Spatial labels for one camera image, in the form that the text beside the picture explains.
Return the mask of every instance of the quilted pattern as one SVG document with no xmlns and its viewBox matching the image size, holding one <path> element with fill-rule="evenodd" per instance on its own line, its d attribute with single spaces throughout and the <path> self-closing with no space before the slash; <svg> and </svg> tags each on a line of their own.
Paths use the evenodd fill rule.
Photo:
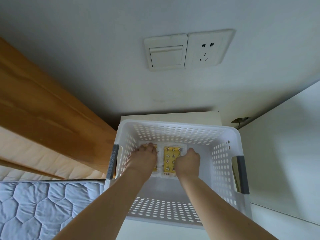
<svg viewBox="0 0 320 240">
<path fill-rule="evenodd" d="M 52 239 L 103 187 L 99 181 L 0 183 L 0 240 Z"/>
</svg>

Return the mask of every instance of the basket handle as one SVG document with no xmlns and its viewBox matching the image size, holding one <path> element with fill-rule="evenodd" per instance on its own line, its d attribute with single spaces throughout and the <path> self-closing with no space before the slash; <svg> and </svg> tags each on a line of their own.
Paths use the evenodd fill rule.
<svg viewBox="0 0 320 240">
<path fill-rule="evenodd" d="M 249 184 L 247 178 L 247 170 L 244 156 L 237 156 L 237 164 L 240 178 L 240 189 L 241 193 L 248 195 L 249 194 Z"/>
<path fill-rule="evenodd" d="M 106 174 L 106 179 L 111 180 L 113 178 L 113 174 L 116 169 L 116 164 L 117 164 L 117 157 L 118 157 L 118 151 L 119 151 L 119 145 L 114 144 L 110 156 L 110 161 L 109 161 L 109 167 L 108 167 L 108 172 Z"/>
</svg>

